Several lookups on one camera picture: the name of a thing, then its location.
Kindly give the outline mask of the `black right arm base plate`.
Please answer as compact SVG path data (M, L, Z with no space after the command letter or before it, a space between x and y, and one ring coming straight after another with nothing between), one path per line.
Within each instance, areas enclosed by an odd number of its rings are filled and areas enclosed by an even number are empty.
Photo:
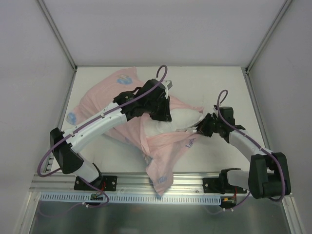
M202 179L204 193L218 194L246 194L247 191L241 187L230 185L228 182L220 182L219 178L205 177Z

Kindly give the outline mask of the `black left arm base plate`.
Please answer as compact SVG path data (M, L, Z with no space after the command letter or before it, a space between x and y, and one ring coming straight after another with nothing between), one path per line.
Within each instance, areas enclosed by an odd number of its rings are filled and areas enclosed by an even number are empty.
M95 191L94 187L103 191L114 192L117 186L117 176L102 175L93 182L89 182L89 186L83 179L76 177L74 190L76 191Z

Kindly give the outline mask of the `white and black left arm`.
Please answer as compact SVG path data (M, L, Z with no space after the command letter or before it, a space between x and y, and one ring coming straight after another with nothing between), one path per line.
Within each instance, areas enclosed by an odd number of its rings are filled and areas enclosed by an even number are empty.
M73 128L50 132L52 154L63 174L75 174L85 180L90 190L101 187L101 173L95 164L80 156L80 151L94 137L142 115L153 120L170 122L170 80L148 80L142 87L120 93L102 111Z

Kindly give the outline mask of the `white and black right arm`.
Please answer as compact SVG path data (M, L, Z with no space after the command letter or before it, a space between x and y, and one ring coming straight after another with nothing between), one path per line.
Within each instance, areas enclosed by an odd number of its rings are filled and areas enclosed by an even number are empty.
M238 149L249 161L249 170L228 168L221 170L208 188L220 194L231 192L235 187L248 190L256 198L281 200L291 193L291 182L286 156L261 147L242 125L235 124L231 107L215 107L196 126L197 133L212 137L218 134L228 144Z

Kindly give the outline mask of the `white pillow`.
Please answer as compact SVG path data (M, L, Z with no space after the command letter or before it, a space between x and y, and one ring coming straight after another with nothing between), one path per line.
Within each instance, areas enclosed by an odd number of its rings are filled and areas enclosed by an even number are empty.
M164 122L148 119L144 122L143 128L147 137L154 137L160 134L184 132L204 119L201 112L192 109L173 109L170 111L172 121Z

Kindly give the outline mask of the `blue and pink printed pillowcase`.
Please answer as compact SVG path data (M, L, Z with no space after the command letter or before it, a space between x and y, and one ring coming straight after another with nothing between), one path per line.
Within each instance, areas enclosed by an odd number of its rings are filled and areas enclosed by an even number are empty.
M143 86L135 67L120 69L95 84L84 93L79 104L67 115L66 121L78 125L99 111L124 91ZM192 109L203 113L203 107L194 107L170 96L170 111ZM147 137L143 124L151 119L149 115L134 118L106 132L106 135L139 148L147 162L146 173L151 179L173 174L176 162L192 147L196 140L195 126L184 132L173 132Z

